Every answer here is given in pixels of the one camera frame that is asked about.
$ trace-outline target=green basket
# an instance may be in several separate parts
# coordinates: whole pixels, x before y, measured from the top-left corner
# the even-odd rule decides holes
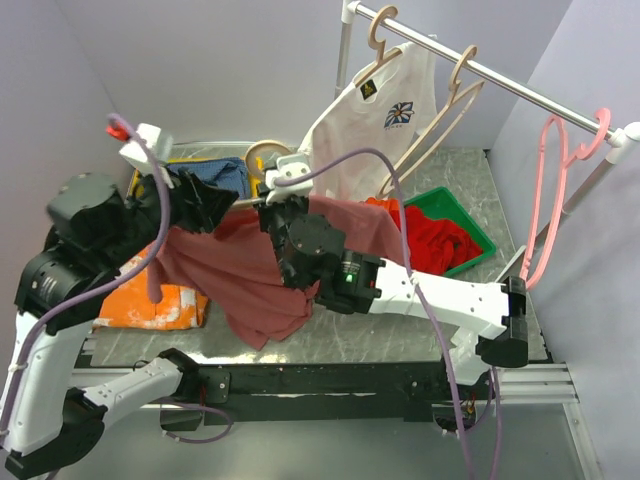
[[[444,274],[445,277],[453,277],[454,275],[473,267],[474,265],[482,262],[485,258],[489,258],[496,253],[496,245],[491,241],[489,237],[482,231],[473,218],[466,212],[462,205],[458,203],[456,197],[446,187],[438,187],[433,190],[418,195],[412,198],[408,202],[405,202],[405,206],[415,205],[426,217],[432,220],[439,220],[441,218],[448,218],[453,221],[459,227],[466,230],[474,242],[482,248],[482,255],[472,258],[468,262],[463,263],[451,270],[447,270]]]

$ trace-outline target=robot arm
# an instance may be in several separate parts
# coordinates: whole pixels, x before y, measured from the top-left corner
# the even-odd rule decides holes
[[[442,323],[459,327],[450,356],[457,383],[474,385],[491,366],[517,368],[528,363],[525,285],[510,277],[504,284],[470,283],[425,273],[409,278],[391,260],[347,250],[345,234],[321,215],[308,214],[311,180],[280,187],[309,172],[303,154],[280,157],[265,171],[260,226],[274,246],[283,283],[305,289],[319,281],[316,302],[340,313],[399,313],[428,318],[415,293],[427,292]]]
[[[140,125],[138,133],[166,160],[170,137],[150,125]],[[143,174],[151,171],[134,142],[126,142],[120,153]],[[170,223],[191,232],[213,231],[238,197],[207,186],[186,171],[173,174],[162,168],[161,172],[170,187]],[[18,365],[25,338],[42,315],[113,280],[121,265],[154,240],[161,213],[156,185],[146,176],[139,188],[140,195],[124,201],[107,176],[81,174],[47,206],[53,227],[43,252],[28,262],[20,279],[13,366],[0,402],[7,419],[0,428],[0,442],[9,452],[6,467],[17,478],[75,463],[105,428],[146,403],[168,396],[192,398],[198,392],[198,365],[173,349],[106,385],[69,389],[78,352],[108,292],[52,318],[38,334],[27,361]],[[20,370],[17,395],[10,399],[8,386]]]

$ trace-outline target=cable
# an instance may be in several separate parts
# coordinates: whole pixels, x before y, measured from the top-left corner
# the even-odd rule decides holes
[[[493,377],[493,388],[496,392],[496,444],[493,447],[493,463],[491,464],[489,480],[496,480],[498,478],[500,452],[502,451],[502,409],[500,408],[500,382],[496,367],[491,367],[491,377]]]
[[[78,305],[86,300],[89,300],[97,295],[102,295],[103,293],[108,293],[111,290],[117,288],[123,283],[131,280],[138,273],[146,268],[146,266],[151,263],[154,257],[160,251],[160,247],[164,243],[164,240],[167,236],[167,232],[169,231],[169,223],[170,223],[170,208],[171,205],[169,203],[169,192],[167,190],[167,185],[164,183],[162,178],[162,174],[160,173],[160,167],[158,165],[158,159],[155,154],[147,147],[146,142],[138,135],[135,129],[129,125],[120,115],[112,113],[108,117],[109,122],[111,124],[118,124],[122,128],[124,128],[131,139],[140,145],[142,151],[147,156],[149,163],[153,167],[153,179],[156,182],[156,186],[158,189],[158,196],[160,197],[160,228],[158,229],[158,236],[149,251],[149,255],[140,262],[135,268],[131,269],[126,274],[112,280],[109,283],[106,283],[100,287],[89,290],[87,292],[81,293],[72,297],[64,302],[56,305],[51,310],[46,312],[40,319],[34,324],[34,326],[27,333],[22,347],[20,348],[20,352],[18,353],[18,358],[15,361],[15,365],[19,368],[13,372],[11,377],[11,381],[9,382],[9,388],[7,389],[7,396],[4,404],[4,408],[2,410],[2,415],[0,416],[0,432],[2,435],[8,434],[9,421],[11,419],[11,415],[13,413],[13,407],[16,402],[16,397],[18,395],[18,389],[20,387],[20,381],[22,380],[22,374],[27,367],[27,360],[29,359],[29,354],[31,353],[31,349],[33,348],[33,344],[35,343],[38,335],[41,330],[46,326],[47,322],[51,320],[56,315],[64,312],[65,310]]]
[[[287,187],[290,185],[295,185],[297,183],[304,182],[306,180],[310,180],[326,172],[330,168],[335,167],[339,163],[342,163],[351,157],[354,157],[356,155],[361,155],[363,153],[369,153],[371,155],[375,155],[376,157],[378,157],[386,165],[387,169],[389,170],[389,173],[391,174],[391,179],[393,180],[396,195],[398,196],[398,207],[400,212],[400,231],[402,233],[402,258],[404,261],[404,267],[407,270],[407,275],[411,277],[413,275],[413,269],[411,268],[411,263],[409,261],[410,255],[409,255],[409,244],[407,241],[407,219],[404,211],[404,199],[402,196],[402,192],[400,190],[400,181],[398,180],[396,171],[393,168],[393,164],[385,156],[384,153],[382,153],[379,150],[376,150],[375,148],[369,148],[369,147],[358,148],[349,153],[345,153],[339,158],[336,158],[335,160],[333,160],[331,163],[324,165],[320,169],[310,172],[306,175],[302,175],[301,177],[298,177],[296,179],[293,179],[293,180],[276,179],[275,185],[278,187]],[[442,333],[442,329],[440,328],[438,319],[436,318],[436,313],[431,307],[431,304],[427,302],[427,299],[425,298],[424,293],[420,288],[420,285],[416,285],[416,294],[418,295],[420,303],[422,304],[422,307],[424,308],[425,312],[427,313],[427,316],[429,317],[429,320],[433,325],[433,328],[436,332],[436,336],[438,337],[438,342],[440,343],[440,347],[442,348],[442,357],[444,359],[444,363],[447,371],[447,378],[449,380],[449,386],[451,388],[453,412],[456,419],[458,436],[460,438],[460,446],[462,448],[462,454],[464,456],[464,461],[467,467],[467,473],[468,473],[469,479],[473,480],[475,479],[476,475],[475,475],[475,470],[473,468],[473,459],[471,458],[471,450],[469,449],[469,445],[467,443],[466,431],[465,431],[464,421],[462,417],[462,409],[460,407],[460,394],[458,393],[458,386],[456,384],[455,373],[453,371],[453,364],[451,363],[451,356],[449,355],[449,349],[448,349],[446,340],[444,338],[444,335]]]
[[[201,444],[204,444],[204,443],[215,442],[217,440],[220,440],[222,437],[226,436],[231,431],[231,427],[233,427],[233,419],[224,410],[218,410],[217,408],[207,407],[205,405],[193,405],[193,404],[190,404],[190,403],[179,403],[179,402],[164,402],[164,403],[168,403],[169,405],[175,405],[176,407],[186,408],[188,410],[196,410],[196,411],[200,411],[200,412],[213,413],[214,415],[218,415],[219,417],[224,418],[226,420],[226,422],[227,422],[227,428],[224,429],[224,432],[219,433],[215,437],[205,438],[205,439],[202,439],[202,440],[196,440],[194,438],[180,437],[180,436],[176,435],[173,432],[169,432],[167,430],[163,430],[163,432],[162,432],[163,435],[166,435],[167,437],[174,439],[176,442],[190,443],[192,445],[201,445]]]

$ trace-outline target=orange towel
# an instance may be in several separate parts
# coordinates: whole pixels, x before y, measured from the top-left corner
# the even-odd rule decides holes
[[[129,260],[124,273],[138,265],[148,248]],[[162,286],[163,300],[151,303],[147,296],[147,269],[105,299],[94,326],[145,328],[150,330],[186,330],[200,327],[204,320],[207,297],[187,287]]]

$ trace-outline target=metal table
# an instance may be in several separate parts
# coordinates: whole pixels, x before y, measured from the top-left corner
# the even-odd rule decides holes
[[[246,147],[199,146],[178,148],[174,156],[241,156]],[[494,241],[497,253],[461,272],[461,280],[495,281],[515,249],[485,154],[480,149],[440,149],[403,185],[406,199],[446,186]],[[548,358],[531,302],[527,306],[529,359]],[[455,327],[443,325],[450,338]],[[224,312],[211,304],[203,328],[155,332],[102,328],[92,366],[130,366],[176,347],[203,365],[354,364],[438,362],[441,356],[428,320],[403,315],[341,315],[316,306],[312,318],[283,342],[270,341],[255,351],[227,325]]]

